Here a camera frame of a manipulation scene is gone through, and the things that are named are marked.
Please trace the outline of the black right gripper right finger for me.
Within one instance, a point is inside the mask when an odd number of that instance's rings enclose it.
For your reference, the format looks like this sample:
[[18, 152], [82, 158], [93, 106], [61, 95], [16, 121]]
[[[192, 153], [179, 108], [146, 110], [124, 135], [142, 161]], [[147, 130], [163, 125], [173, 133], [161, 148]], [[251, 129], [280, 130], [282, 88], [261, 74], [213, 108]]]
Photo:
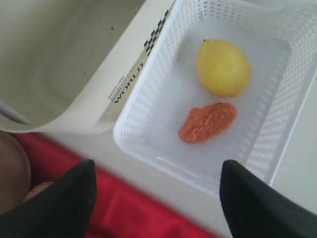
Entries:
[[286, 198], [240, 163], [222, 164], [219, 197], [234, 238], [315, 238], [317, 216]]

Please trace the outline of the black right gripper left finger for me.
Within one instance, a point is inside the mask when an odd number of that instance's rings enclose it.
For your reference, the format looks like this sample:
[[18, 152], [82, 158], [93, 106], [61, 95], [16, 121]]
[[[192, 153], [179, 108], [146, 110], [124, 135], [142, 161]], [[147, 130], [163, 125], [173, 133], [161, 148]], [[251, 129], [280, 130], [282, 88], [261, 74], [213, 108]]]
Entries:
[[96, 167], [82, 160], [0, 217], [2, 238], [83, 238], [96, 202]]

